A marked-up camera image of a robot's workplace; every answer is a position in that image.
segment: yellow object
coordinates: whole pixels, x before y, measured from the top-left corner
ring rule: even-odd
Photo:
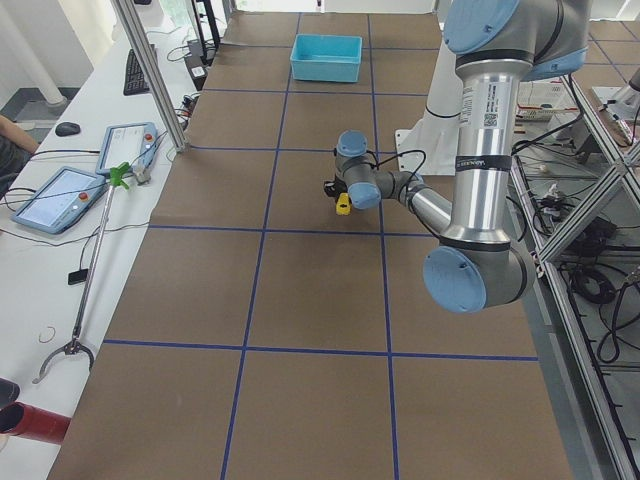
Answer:
[[[349,215],[351,213],[351,201],[348,193],[341,193],[336,202],[336,213],[338,215]]]

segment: blue tablet device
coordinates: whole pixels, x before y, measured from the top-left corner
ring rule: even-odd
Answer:
[[[62,167],[11,219],[46,233],[61,233],[80,220],[105,187],[102,175]]]
[[[156,126],[151,122],[115,125],[107,128],[100,149],[96,173],[109,175],[111,167],[128,162],[133,167],[151,165],[158,149]]]

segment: person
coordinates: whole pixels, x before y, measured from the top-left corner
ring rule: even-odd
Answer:
[[[38,149],[38,142],[0,115],[0,198]]]

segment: person's arm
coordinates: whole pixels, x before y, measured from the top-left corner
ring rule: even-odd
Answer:
[[[0,115],[0,135],[29,153],[35,153],[39,146],[27,132],[2,115]]]

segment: blue tray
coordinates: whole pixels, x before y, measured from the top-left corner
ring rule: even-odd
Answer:
[[[291,69],[296,80],[354,83],[361,59],[362,37],[299,34],[291,52]]]

